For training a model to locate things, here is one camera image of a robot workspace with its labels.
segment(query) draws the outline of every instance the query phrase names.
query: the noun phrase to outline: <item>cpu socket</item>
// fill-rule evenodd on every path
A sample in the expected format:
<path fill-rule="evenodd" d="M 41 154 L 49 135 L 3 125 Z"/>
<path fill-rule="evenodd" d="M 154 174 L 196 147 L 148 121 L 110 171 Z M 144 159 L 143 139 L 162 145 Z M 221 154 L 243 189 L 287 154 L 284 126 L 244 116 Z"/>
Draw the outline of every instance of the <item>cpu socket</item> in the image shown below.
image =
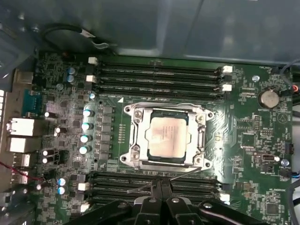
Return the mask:
<path fill-rule="evenodd" d="M 214 113 L 200 105 L 140 102 L 127 105 L 131 116 L 129 151 L 120 161 L 137 170 L 189 172 L 206 170 L 206 121 Z"/>

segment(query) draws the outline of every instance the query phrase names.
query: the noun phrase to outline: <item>red wire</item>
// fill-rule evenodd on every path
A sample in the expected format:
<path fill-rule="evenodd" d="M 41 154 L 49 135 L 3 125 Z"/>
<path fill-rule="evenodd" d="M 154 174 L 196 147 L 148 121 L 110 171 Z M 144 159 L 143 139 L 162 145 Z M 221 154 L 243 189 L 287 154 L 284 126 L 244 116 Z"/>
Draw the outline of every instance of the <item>red wire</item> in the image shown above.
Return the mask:
<path fill-rule="evenodd" d="M 18 173 L 18 174 L 20 174 L 20 175 L 22 175 L 22 176 L 24 176 L 24 177 L 27 177 L 28 179 L 32 179 L 32 180 L 44 180 L 43 178 L 38 178 L 38 177 L 31 177 L 31 176 L 28 176 L 27 174 L 25 174 L 25 173 L 23 173 L 23 172 L 21 172 L 21 171 L 15 169 L 15 168 L 13 168 L 12 166 L 7 165 L 7 164 L 5 164 L 5 163 L 3 163 L 3 162 L 1 162 L 1 161 L 0 161 L 0 165 L 6 167 L 7 169 L 11 169 L 11 170 L 12 170 L 13 172 L 15 172 L 15 173 Z"/>

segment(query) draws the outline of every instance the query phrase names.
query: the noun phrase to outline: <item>cable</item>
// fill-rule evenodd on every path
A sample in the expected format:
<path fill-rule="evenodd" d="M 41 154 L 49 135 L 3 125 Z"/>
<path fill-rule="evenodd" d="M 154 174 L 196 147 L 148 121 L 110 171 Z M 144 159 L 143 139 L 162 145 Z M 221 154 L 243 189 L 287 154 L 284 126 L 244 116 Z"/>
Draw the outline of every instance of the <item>cable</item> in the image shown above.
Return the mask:
<path fill-rule="evenodd" d="M 291 221 L 294 225 L 299 225 L 299 222 L 296 217 L 294 202 L 293 202 L 293 193 L 294 190 L 300 187 L 300 180 L 295 181 L 290 187 L 287 189 L 287 205 L 291 214 Z"/>
<path fill-rule="evenodd" d="M 300 62 L 300 59 L 295 59 L 294 61 L 286 64 L 279 72 L 279 75 L 281 76 L 281 78 L 284 80 L 284 82 L 286 84 L 288 84 L 289 86 L 293 86 L 293 83 L 292 81 L 290 81 L 285 75 L 284 75 L 284 72 L 286 69 L 288 69 L 290 66 L 292 66 L 293 64 L 297 63 L 297 62 Z"/>
<path fill-rule="evenodd" d="M 46 28 L 44 30 L 41 31 L 41 36 L 42 39 L 54 50 L 61 52 L 62 50 L 52 41 L 50 41 L 49 39 L 47 39 L 47 35 L 53 31 L 56 30 L 70 30 L 76 33 L 79 33 L 81 35 L 83 35 L 84 37 L 86 37 L 87 39 L 89 39 L 92 44 L 94 46 L 99 45 L 103 42 L 105 42 L 104 40 L 92 35 L 91 33 L 89 33 L 87 30 L 82 29 L 81 27 L 78 26 L 73 26 L 73 25 L 68 25 L 68 24 L 62 24 L 62 23 L 53 23 L 53 24 L 49 24 L 46 26 Z"/>
<path fill-rule="evenodd" d="M 295 200 L 293 200 L 294 206 L 299 205 L 300 204 L 300 198 L 296 198 Z"/>
<path fill-rule="evenodd" d="M 297 118 L 300 118 L 300 112 L 298 112 L 298 111 L 292 111 L 292 116 L 294 116 L 294 117 L 297 117 Z"/>
<path fill-rule="evenodd" d="M 297 85 L 295 85 L 295 84 L 292 86 L 292 88 L 293 88 L 294 92 L 298 92 L 299 91 L 299 87 Z"/>
<path fill-rule="evenodd" d="M 38 177 L 31 177 L 31 176 L 28 176 L 27 174 L 25 174 L 25 173 L 23 173 L 23 172 L 21 172 L 21 171 L 15 169 L 15 168 L 13 168 L 12 166 L 7 165 L 7 164 L 5 164 L 5 163 L 3 163 L 3 162 L 1 162 L 1 161 L 0 161 L 0 165 L 6 167 L 7 169 L 12 170 L 12 171 L 15 172 L 15 173 L 18 173 L 18 174 L 20 174 L 20 175 L 22 175 L 22 176 L 24 176 L 24 177 L 27 177 L 28 179 L 31 179 L 31 180 L 44 180 L 43 178 L 38 178 Z"/>

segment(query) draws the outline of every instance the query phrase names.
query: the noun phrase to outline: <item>motherboard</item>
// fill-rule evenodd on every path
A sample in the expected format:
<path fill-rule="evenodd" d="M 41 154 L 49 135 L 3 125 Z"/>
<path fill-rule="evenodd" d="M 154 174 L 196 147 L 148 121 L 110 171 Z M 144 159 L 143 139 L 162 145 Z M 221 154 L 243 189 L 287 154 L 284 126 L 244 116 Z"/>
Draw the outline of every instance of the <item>motherboard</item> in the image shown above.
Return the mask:
<path fill-rule="evenodd" d="M 287 89 L 264 65 L 41 52 L 22 107 L 23 119 L 47 125 L 35 224 L 133 203 L 149 192 L 128 190 L 200 168 L 174 180 L 174 196 L 289 225 L 291 180 L 279 175 L 293 153 Z"/>

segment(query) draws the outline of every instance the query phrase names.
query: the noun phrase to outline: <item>electrolytic capacitor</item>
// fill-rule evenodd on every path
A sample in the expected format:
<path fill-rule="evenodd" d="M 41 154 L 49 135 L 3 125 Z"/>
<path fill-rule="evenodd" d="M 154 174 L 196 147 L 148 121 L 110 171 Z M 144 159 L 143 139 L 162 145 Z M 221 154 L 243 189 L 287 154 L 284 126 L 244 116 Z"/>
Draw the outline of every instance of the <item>electrolytic capacitor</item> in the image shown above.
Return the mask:
<path fill-rule="evenodd" d="M 80 137 L 80 141 L 82 143 L 90 142 L 91 140 L 92 140 L 92 136 L 91 135 L 82 135 Z"/>
<path fill-rule="evenodd" d="M 69 75 L 75 76 L 75 75 L 77 74 L 77 70 L 76 70 L 75 68 L 73 68 L 73 67 L 69 67 L 69 68 L 67 69 L 67 73 L 68 73 Z"/>
<path fill-rule="evenodd" d="M 54 155 L 54 150 L 43 151 L 43 156 L 52 156 L 52 155 Z"/>
<path fill-rule="evenodd" d="M 96 98 L 96 95 L 94 93 L 90 93 L 90 99 L 94 100 Z"/>
<path fill-rule="evenodd" d="M 63 89 L 64 89 L 64 85 L 63 85 L 62 83 L 58 83 L 58 84 L 56 85 L 56 89 L 57 89 L 57 90 L 63 90 Z"/>
<path fill-rule="evenodd" d="M 85 145 L 85 146 L 80 147 L 79 152 L 80 152 L 80 154 L 83 154 L 83 155 L 84 155 L 84 154 L 86 154 L 87 152 L 89 152 L 90 150 L 91 150 L 91 147 Z"/>
<path fill-rule="evenodd" d="M 44 116 L 45 116 L 46 118 L 56 118 L 56 117 L 57 117 L 56 114 L 53 113 L 53 112 L 45 112 L 45 113 L 44 113 Z"/>
<path fill-rule="evenodd" d="M 59 133 L 66 133 L 68 130 L 65 128 L 65 127 L 56 127 L 55 128 L 55 132 L 57 133 L 57 134 L 59 134 Z"/>
<path fill-rule="evenodd" d="M 71 84 L 71 85 L 74 85 L 74 84 L 76 84 L 76 79 L 75 79 L 75 77 L 74 76 L 72 76 L 72 75 L 69 75 L 69 76 L 67 76 L 67 81 Z"/>
<path fill-rule="evenodd" d="M 69 182 L 69 179 L 67 177 L 63 177 L 57 181 L 57 184 L 59 186 L 65 186 L 68 182 Z"/>
<path fill-rule="evenodd" d="M 67 187 L 67 186 L 59 187 L 59 188 L 57 189 L 57 193 L 58 193 L 59 195 L 64 195 L 64 194 L 66 194 L 67 190 L 68 190 L 68 187 Z"/>
<path fill-rule="evenodd" d="M 93 124 L 91 124 L 91 123 L 83 123 L 82 125 L 81 125 L 81 128 L 82 128 L 82 130 L 91 130 L 91 129 L 93 129 Z"/>
<path fill-rule="evenodd" d="M 44 164 L 50 163 L 54 161 L 54 157 L 47 157 L 47 158 L 43 158 L 42 162 Z"/>
<path fill-rule="evenodd" d="M 47 182 L 43 182 L 43 183 L 40 183 L 40 184 L 37 184 L 36 185 L 36 190 L 40 191 L 42 189 L 44 189 L 45 187 L 47 187 L 49 184 Z"/>
<path fill-rule="evenodd" d="M 84 117 L 89 117 L 89 116 L 93 116 L 94 112 L 92 110 L 85 109 L 82 114 Z"/>

